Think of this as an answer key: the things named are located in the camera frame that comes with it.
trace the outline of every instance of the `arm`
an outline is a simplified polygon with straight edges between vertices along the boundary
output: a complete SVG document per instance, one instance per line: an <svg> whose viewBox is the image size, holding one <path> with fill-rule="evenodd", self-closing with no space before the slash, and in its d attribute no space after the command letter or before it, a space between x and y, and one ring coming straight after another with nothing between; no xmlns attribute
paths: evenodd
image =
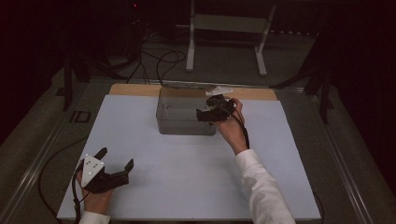
<svg viewBox="0 0 396 224"><path fill-rule="evenodd" d="M235 158L241 180L248 195L249 210L254 223L295 223L276 180L260 163L252 149Z"/></svg>
<svg viewBox="0 0 396 224"><path fill-rule="evenodd" d="M78 183L81 183L82 173L77 175ZM79 224L107 224L110 216L106 215L108 205L110 203L113 189L105 193L93 194L84 188L81 188L82 195L88 195L84 199L84 213L82 214Z"/></svg>
<svg viewBox="0 0 396 224"><path fill-rule="evenodd" d="M233 114L244 123L242 104L237 99L233 99L233 101L236 104ZM239 123L230 117L215 124L236 156L236 165L241 174L242 184L247 191L253 222L260 224L295 223L276 180L260 163L256 153L252 149L248 149Z"/></svg>

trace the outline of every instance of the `table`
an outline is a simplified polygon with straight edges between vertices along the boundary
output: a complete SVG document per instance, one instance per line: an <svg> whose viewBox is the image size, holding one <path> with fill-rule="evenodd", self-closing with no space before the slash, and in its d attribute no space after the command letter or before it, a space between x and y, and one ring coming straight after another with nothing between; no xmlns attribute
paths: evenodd
<svg viewBox="0 0 396 224"><path fill-rule="evenodd" d="M110 174L120 171L134 158L134 169L129 174L131 183L115 190L109 214L117 220L250 219L234 155L219 133L197 136L158 132L155 111L160 88L114 85L92 127L82 155L93 155L107 147L102 161ZM294 217L320 218L290 127L274 92L234 88L227 95L244 104L250 145L277 179ZM272 128L263 128L264 123ZM69 187L58 218L74 218L71 195Z"/></svg>

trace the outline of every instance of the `floor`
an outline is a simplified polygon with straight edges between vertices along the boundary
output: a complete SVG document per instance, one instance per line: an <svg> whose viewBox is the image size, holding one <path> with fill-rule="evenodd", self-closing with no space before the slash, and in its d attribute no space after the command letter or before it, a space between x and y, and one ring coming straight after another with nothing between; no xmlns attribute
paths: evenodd
<svg viewBox="0 0 396 224"><path fill-rule="evenodd" d="M143 46L146 53L143 53L142 63L146 73L140 67L130 83L158 84L157 66L160 75L172 66L170 63L158 63L159 60L149 54L161 57L167 52L166 49L187 53L185 39L167 42L155 40ZM227 41L213 43L207 38L198 39L194 70L187 73L184 60L166 73L163 80L168 83L268 88L298 73L313 42L313 38L306 36L270 34L263 53L268 77L260 77L253 51L254 43L238 45ZM170 54L166 60L177 60L177 56L175 53ZM120 71L120 74L128 77L135 66ZM64 98L55 96L63 86L62 75L61 70L53 77L51 88L1 146L1 223L56 222L40 199L37 189L42 189L49 207L56 213L103 97L112 84L124 82L101 75L92 77L90 83L75 81L74 102L67 111L62 111ZM317 203L323 217L298 223L394 223L395 197L378 172L337 95L337 89L331 88L332 109L328 110L329 125L326 125L318 116L316 96L305 95L302 91L305 82L302 80L286 89L276 90L276 97L285 109L312 190L318 196ZM90 112L92 117L86 123L71 122L73 111Z"/></svg>

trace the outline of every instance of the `white shirt sleeve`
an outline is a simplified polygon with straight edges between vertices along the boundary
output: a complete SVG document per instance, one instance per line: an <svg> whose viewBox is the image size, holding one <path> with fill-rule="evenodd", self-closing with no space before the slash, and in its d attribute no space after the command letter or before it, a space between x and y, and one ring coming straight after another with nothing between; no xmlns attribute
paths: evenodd
<svg viewBox="0 0 396 224"><path fill-rule="evenodd" d="M110 216L84 211L79 224L108 224Z"/></svg>
<svg viewBox="0 0 396 224"><path fill-rule="evenodd" d="M253 222L295 223L276 180L267 172L255 151L242 151L236 155L235 161L247 191Z"/></svg>

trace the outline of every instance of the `human hand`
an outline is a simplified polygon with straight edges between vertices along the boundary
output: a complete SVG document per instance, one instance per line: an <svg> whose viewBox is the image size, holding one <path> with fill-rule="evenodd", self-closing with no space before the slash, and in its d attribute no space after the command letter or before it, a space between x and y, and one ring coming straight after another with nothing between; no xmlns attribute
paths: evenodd
<svg viewBox="0 0 396 224"><path fill-rule="evenodd" d="M242 123L245 123L245 119L242 115L242 103L235 98L231 100L235 103L235 111L233 112L234 117L231 116L224 121L214 122L214 124L218 126L221 135L233 149L233 153L237 155L248 149L248 147L242 127L235 118L238 118Z"/></svg>
<svg viewBox="0 0 396 224"><path fill-rule="evenodd" d="M81 186L81 179L82 179L82 171L78 172L77 174L77 181ZM113 193L114 189L108 190L104 193L90 193L89 191L85 190L81 187L82 196L85 197L84 199L84 210L87 212L97 213L105 215L108 205L110 204L111 194Z"/></svg>

